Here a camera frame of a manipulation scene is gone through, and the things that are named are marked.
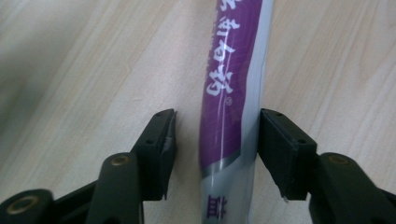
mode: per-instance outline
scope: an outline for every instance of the brass screw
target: brass screw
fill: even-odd
[[[18,199],[14,203],[10,204],[7,208],[7,213],[10,215],[17,215],[20,213],[24,213],[25,211],[29,210],[39,201],[38,197],[35,195],[29,195]]]
[[[114,158],[113,160],[111,160],[111,164],[113,166],[121,166],[128,162],[129,162],[129,157],[127,157],[127,156],[118,156],[118,157]]]
[[[330,156],[329,160],[332,163],[336,163],[336,164],[340,164],[340,165],[348,165],[349,164],[349,161],[346,158],[340,157],[340,156]]]

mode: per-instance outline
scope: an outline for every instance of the purple label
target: purple label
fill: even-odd
[[[261,6],[262,0],[218,0],[201,115],[203,168],[241,150],[248,67]]]

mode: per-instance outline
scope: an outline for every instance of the wood grain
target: wood grain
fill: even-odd
[[[150,117],[175,108],[169,200],[146,223],[199,223],[198,128],[214,20],[210,0],[0,2],[0,201],[55,198],[97,178]],[[318,152],[355,159],[396,192],[396,2],[275,0],[262,106]],[[310,223],[258,161],[253,223]]]

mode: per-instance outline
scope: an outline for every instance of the toothpaste tube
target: toothpaste tube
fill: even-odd
[[[202,223],[250,223],[273,0],[218,0],[201,127]]]

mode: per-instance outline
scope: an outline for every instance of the light wood grain table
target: light wood grain table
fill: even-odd
[[[174,108],[168,201],[146,223],[199,223],[198,130],[214,0],[0,2],[0,201],[55,198],[129,151]],[[396,192],[396,1],[275,0],[262,107],[286,114],[318,153],[355,159]],[[310,223],[256,165],[253,223]]]

